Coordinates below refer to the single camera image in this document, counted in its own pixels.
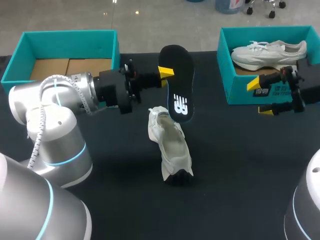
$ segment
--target cardboard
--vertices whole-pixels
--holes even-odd
[[[45,78],[60,74],[73,75],[90,72],[92,76],[99,76],[99,72],[110,70],[112,59],[36,59],[30,75],[30,80],[43,81]]]
[[[246,69],[238,67],[238,66],[235,66],[234,70],[235,70],[236,74],[242,75],[242,76],[245,76],[245,75],[262,75],[262,74],[268,75],[268,74],[273,74],[273,73],[279,72],[275,68],[261,68],[261,69],[258,69],[257,71],[249,71],[249,70],[246,70]]]
[[[30,80],[43,81],[45,78],[54,75],[65,75],[69,59],[36,59],[30,75]]]
[[[100,72],[110,70],[111,65],[111,59],[70,59],[66,75],[90,72],[97,77]]]

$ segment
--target teal shoe box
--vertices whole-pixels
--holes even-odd
[[[3,74],[8,94],[15,85],[29,80],[37,59],[111,59],[111,69],[120,67],[115,30],[72,30],[24,32]]]
[[[271,43],[277,40],[288,44],[298,44],[305,40],[309,62],[320,63],[320,38],[312,26],[223,27],[221,29],[217,61],[228,104],[272,104],[292,101],[289,86],[283,83],[248,92],[247,84],[257,75],[236,74],[231,59],[233,49],[247,46],[251,44],[250,41]]]

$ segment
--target black table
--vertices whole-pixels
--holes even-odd
[[[194,116],[182,124],[193,184],[163,183],[161,153],[148,137],[148,108],[165,106],[167,90],[142,92],[133,113],[79,115],[93,171],[68,188],[92,217],[92,240],[285,240],[284,214],[320,146],[317,104],[305,113],[259,115],[255,105],[228,105],[216,52],[192,53]],[[140,72],[157,71],[158,54],[122,54]],[[0,89],[0,152],[18,161],[32,143]]]

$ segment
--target white sneaker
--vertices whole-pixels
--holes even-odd
[[[159,144],[163,180],[186,173],[193,176],[191,157],[180,124],[174,122],[168,110],[162,106],[150,108],[149,111],[148,134],[150,140]]]
[[[256,42],[251,41],[248,46],[237,47],[231,58],[238,66],[256,71],[263,67],[280,70],[286,66],[296,65],[297,60],[307,56],[307,43],[287,44],[283,41]]]

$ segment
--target tiled floor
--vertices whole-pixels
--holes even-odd
[[[0,56],[13,53],[23,31],[116,29],[121,53],[158,52],[168,44],[216,50],[221,27],[313,25],[320,33],[319,0],[286,3],[269,19],[271,7],[260,0],[251,16],[245,14],[247,6],[238,14],[221,14],[215,0],[4,0]]]

